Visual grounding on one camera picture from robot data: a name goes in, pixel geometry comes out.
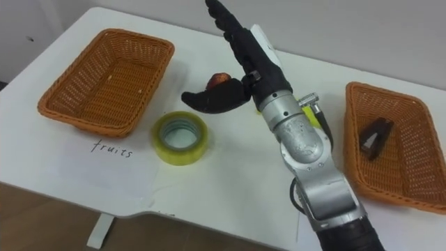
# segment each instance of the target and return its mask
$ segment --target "white table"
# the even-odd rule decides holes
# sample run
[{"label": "white table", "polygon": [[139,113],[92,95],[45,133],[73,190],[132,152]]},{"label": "white table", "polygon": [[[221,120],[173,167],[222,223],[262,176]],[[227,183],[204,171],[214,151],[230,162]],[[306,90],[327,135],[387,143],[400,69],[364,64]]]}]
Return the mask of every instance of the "white table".
[{"label": "white table", "polygon": [[[46,119],[36,110],[45,90],[91,39],[106,28],[150,34],[170,40],[176,46],[162,83],[138,128],[128,139],[115,141],[130,144],[139,153],[146,154],[148,163],[131,163],[137,174],[145,174],[151,168],[149,163],[159,168],[153,184],[147,184],[142,196],[117,195],[103,187],[78,183],[57,174],[54,170],[60,168],[61,162],[55,159],[63,155],[67,141],[77,137],[95,141],[100,137]],[[344,87],[353,80],[421,98],[432,113],[441,144],[446,145],[442,105],[446,91],[292,54],[279,52],[278,56],[296,93],[316,91],[320,95],[321,107],[334,134],[334,158],[339,166],[342,165]],[[295,250],[298,239],[306,236],[298,233],[299,214],[288,197],[292,176],[282,164],[277,142],[254,111],[253,104],[219,116],[199,114],[212,137],[208,152],[196,164],[186,167],[164,164],[147,140],[148,129],[164,112],[190,111],[180,101],[180,93],[202,90],[216,72],[227,72],[234,77],[243,75],[223,38],[104,8],[90,9],[0,93],[0,181],[103,212],[101,220],[105,223],[95,228],[100,242],[112,219],[108,215],[125,218],[158,213],[275,248]],[[414,247],[424,246],[442,250],[446,246],[444,217],[408,208],[400,211],[383,205],[366,207],[378,208],[376,215],[383,211],[400,219],[396,228],[400,227],[402,237],[410,243],[407,250],[420,250]],[[417,229],[407,230],[414,222],[421,231],[419,235]],[[392,232],[386,231],[385,225],[382,227],[379,222],[378,226],[381,238],[392,240]],[[300,231],[312,235],[307,230]]]}]

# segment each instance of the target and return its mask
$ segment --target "wicker basket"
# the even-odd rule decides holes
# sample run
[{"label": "wicker basket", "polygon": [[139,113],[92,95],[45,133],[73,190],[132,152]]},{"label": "wicker basket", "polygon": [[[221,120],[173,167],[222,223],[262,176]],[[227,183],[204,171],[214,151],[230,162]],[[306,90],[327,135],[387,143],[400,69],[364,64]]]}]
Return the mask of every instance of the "wicker basket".
[{"label": "wicker basket", "polygon": [[169,41],[106,29],[45,92],[38,111],[82,130],[125,137],[140,120],[173,53]]},{"label": "wicker basket", "polygon": [[[374,161],[359,134],[378,117],[394,121]],[[431,115],[412,96],[352,82],[346,87],[345,172],[355,190],[379,201],[446,214],[446,168]]]}]

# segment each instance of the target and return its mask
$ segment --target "yellow tape roll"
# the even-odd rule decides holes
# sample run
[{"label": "yellow tape roll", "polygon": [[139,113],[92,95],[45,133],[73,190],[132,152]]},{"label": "yellow tape roll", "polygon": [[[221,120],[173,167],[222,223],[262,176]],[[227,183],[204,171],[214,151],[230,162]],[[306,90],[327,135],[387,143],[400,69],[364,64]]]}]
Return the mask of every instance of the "yellow tape roll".
[{"label": "yellow tape roll", "polygon": [[[174,146],[167,137],[176,130],[187,130],[196,137],[188,146]],[[153,146],[158,156],[171,165],[189,165],[199,160],[208,148],[208,128],[195,114],[171,112],[158,120],[151,130]]]}]

